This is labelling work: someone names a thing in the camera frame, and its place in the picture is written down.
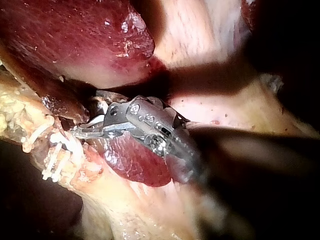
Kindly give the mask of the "right arm instrument jaw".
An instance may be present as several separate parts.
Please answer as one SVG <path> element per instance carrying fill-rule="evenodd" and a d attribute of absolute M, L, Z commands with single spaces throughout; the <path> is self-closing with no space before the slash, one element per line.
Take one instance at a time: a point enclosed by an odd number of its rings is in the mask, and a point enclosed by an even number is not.
<path fill-rule="evenodd" d="M 121 136 L 125 131 L 135 129 L 132 123 L 124 122 L 95 128 L 76 126 L 70 130 L 70 133 L 79 139 L 112 139 Z"/>
<path fill-rule="evenodd" d="M 94 97 L 94 115 L 89 121 L 89 126 L 109 126 L 126 122 L 126 109 L 129 106 L 130 99 L 106 97 Z"/>

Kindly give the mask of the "right arm instrument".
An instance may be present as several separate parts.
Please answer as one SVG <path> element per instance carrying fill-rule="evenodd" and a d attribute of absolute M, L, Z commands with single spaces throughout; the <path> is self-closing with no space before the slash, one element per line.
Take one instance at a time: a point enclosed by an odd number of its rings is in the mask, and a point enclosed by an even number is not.
<path fill-rule="evenodd" d="M 125 118 L 135 127 L 131 135 L 163 158 L 175 181 L 206 183 L 203 156 L 186 128 L 188 120 L 176 110 L 156 97 L 137 96 L 128 103 Z"/>

